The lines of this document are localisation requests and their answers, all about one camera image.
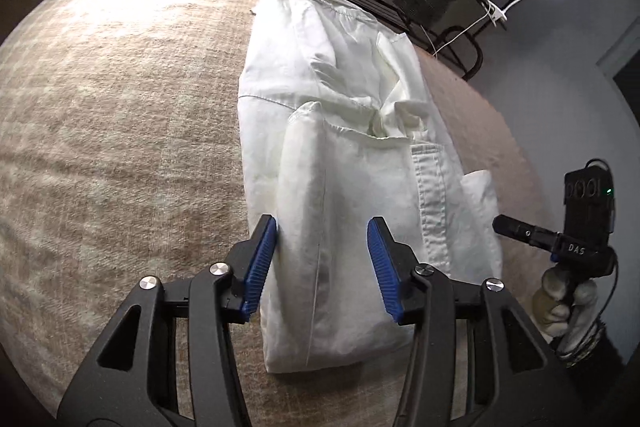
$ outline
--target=shirt seam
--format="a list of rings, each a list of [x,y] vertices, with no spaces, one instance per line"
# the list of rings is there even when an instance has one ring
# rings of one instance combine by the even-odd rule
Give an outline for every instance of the shirt seam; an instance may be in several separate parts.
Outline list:
[[[322,133],[322,149],[326,148],[326,133]],[[324,169],[322,170],[322,200],[320,203],[320,216],[324,216],[324,197],[326,195],[326,162],[324,161],[324,154],[322,155],[323,162],[322,165]],[[311,346],[313,343],[314,337],[314,324],[316,321],[316,310],[318,307],[318,279],[320,276],[320,261],[322,255],[322,241],[324,240],[324,217],[322,217],[322,227],[320,229],[320,237],[318,240],[318,262],[316,264],[316,283],[314,284],[314,303],[311,311],[311,322],[309,327],[309,340],[307,341],[306,348],[306,359],[305,366],[308,367],[309,359],[311,358]]]
[[[318,1],[319,1],[319,3],[320,3],[324,8],[327,8],[327,9],[329,9],[329,10],[331,10],[331,11],[333,11],[333,12],[337,13],[338,15],[344,15],[345,17],[348,17],[348,18],[350,18],[350,19],[354,19],[354,20],[356,20],[356,21],[358,21],[358,22],[363,22],[363,23],[368,22],[368,23],[377,23],[377,24],[380,24],[380,21],[379,21],[376,17],[374,17],[372,14],[368,13],[368,12],[367,12],[367,11],[365,11],[365,10],[361,10],[361,11],[362,11],[362,13],[364,14],[364,17],[359,17],[359,16],[357,16],[356,14],[352,14],[352,13],[345,13],[345,12],[343,12],[343,11],[338,10],[337,8],[335,8],[334,6],[332,6],[331,4],[329,4],[326,0],[308,0],[308,1],[311,1],[311,3],[313,3],[313,1],[316,1],[316,2],[318,2]],[[345,9],[347,9],[347,10],[358,10],[359,8],[358,8],[357,6],[355,6],[354,8],[351,8],[351,7],[345,6]]]
[[[413,154],[412,153],[412,159],[413,159],[413,163],[414,163],[414,169],[415,169],[415,173],[416,173],[416,177],[417,177],[417,188],[418,188],[418,219],[420,220],[420,230],[421,230],[421,236],[422,236],[422,245],[425,249],[425,252],[429,252],[431,250],[431,247],[433,246],[433,243],[431,241],[431,235],[429,233],[427,233],[427,223],[424,220],[424,216],[422,214],[422,211],[424,210],[423,207],[423,202],[424,202],[424,192],[425,192],[425,188],[424,188],[424,183],[423,183],[423,176],[424,176],[424,166],[422,165],[422,162],[427,158],[428,155],[434,154],[435,158],[434,158],[434,167],[436,169],[436,178],[438,179],[438,185],[437,185],[437,191],[438,191],[438,201],[441,203],[440,205],[440,211],[437,214],[438,217],[438,224],[441,227],[441,229],[446,229],[446,211],[445,211],[445,206],[446,206],[446,190],[444,189],[443,183],[444,183],[444,176],[442,174],[442,166],[440,165],[440,154],[439,151],[441,150],[442,146],[438,146],[436,144],[423,144],[420,147],[416,148],[417,149],[417,154]],[[450,255],[449,255],[449,248],[447,245],[447,241],[446,241],[446,235],[443,238],[444,239],[444,247],[445,247],[445,253],[444,253],[444,271],[447,272],[447,275],[450,274],[450,270],[451,270],[451,261],[450,261]],[[440,239],[438,239],[436,241],[436,244],[441,246],[441,241]]]
[[[290,110],[292,110],[294,112],[297,110],[294,107],[291,107],[290,105],[287,105],[286,103],[278,102],[277,100],[271,100],[270,98],[265,98],[263,96],[259,96],[258,94],[239,94],[238,95],[238,100],[240,100],[241,98],[257,98],[258,100],[263,100],[264,102],[276,103],[276,104],[281,105],[282,107],[286,107],[287,109],[290,109]]]

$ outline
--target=folded shirt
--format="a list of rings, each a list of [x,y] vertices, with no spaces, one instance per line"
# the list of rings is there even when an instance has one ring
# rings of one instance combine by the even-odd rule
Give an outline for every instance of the folded shirt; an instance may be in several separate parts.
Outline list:
[[[260,0],[238,92],[249,226],[278,247],[260,321],[268,371],[345,365],[411,340],[385,312],[366,228],[452,279],[500,277],[491,175],[463,175],[413,45],[345,0]]]

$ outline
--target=blue gripper pad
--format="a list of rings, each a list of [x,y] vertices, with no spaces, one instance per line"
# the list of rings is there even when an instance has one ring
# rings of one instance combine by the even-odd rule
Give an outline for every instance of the blue gripper pad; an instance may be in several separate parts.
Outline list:
[[[399,323],[403,315],[400,301],[401,280],[391,261],[388,241],[385,242],[383,232],[386,232],[390,237],[391,234],[386,227],[385,220],[381,217],[371,219],[367,225],[367,246],[378,279],[380,293],[382,293],[382,300],[385,303],[385,310],[396,323]]]
[[[266,217],[268,217],[268,220],[266,225],[264,225],[262,220]],[[240,312],[246,321],[256,312],[258,304],[260,303],[264,281],[267,279],[269,266],[271,265],[271,257],[273,257],[273,251],[276,248],[276,240],[278,237],[276,220],[273,219],[272,216],[262,216],[254,230],[254,235],[260,232],[262,233],[262,237],[255,249],[254,258],[244,279],[244,302],[242,303]]]

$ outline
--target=white shirt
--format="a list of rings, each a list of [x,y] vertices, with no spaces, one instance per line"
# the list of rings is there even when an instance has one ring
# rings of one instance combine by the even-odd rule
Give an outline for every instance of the white shirt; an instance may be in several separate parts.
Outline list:
[[[463,176],[413,45],[345,0],[260,0],[238,116],[251,229],[278,222],[260,305],[264,360],[281,373],[407,344],[369,252],[383,216],[418,261],[453,279],[500,277],[491,175]]]

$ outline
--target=black cable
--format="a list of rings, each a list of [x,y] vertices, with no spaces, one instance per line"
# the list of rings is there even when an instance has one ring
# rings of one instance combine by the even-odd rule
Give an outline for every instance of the black cable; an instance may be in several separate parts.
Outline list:
[[[609,306],[609,303],[611,302],[611,298],[613,297],[613,293],[616,291],[616,288],[618,287],[618,277],[620,275],[620,267],[618,266],[618,254],[616,254],[615,252],[614,252],[613,259],[614,259],[613,268],[616,270],[616,275],[615,275],[615,279],[613,279],[613,286],[611,287],[609,296],[607,297],[607,300],[605,301],[604,306],[600,309],[600,311],[596,315],[595,319],[593,319],[593,322],[591,323],[591,325],[584,332],[584,335],[580,339],[580,342],[578,342],[577,346],[575,346],[574,349],[572,349],[567,355],[562,357],[567,362],[573,362],[580,355],[580,350],[584,347],[584,343],[587,340],[588,334],[590,333],[591,329],[598,324],[600,317],[602,317],[604,310],[606,310],[607,306]]]
[[[592,163],[602,163],[605,168],[607,169],[607,172],[611,172],[611,167],[609,167],[609,164],[604,161],[602,158],[591,158],[586,165],[584,166],[584,168],[586,169],[587,167],[589,167],[589,165],[591,165]],[[613,229],[615,228],[616,225],[616,198],[615,198],[615,193],[614,193],[614,198],[613,198],[613,208],[612,208],[612,217],[611,217],[611,224],[609,227],[609,233],[613,232]]]
[[[584,168],[586,169],[589,165],[591,165],[592,163],[595,163],[595,162],[602,163],[607,168],[607,171],[611,172],[611,167],[609,167],[609,164],[606,161],[604,161],[602,158],[591,158],[587,162],[587,165],[584,166]]]

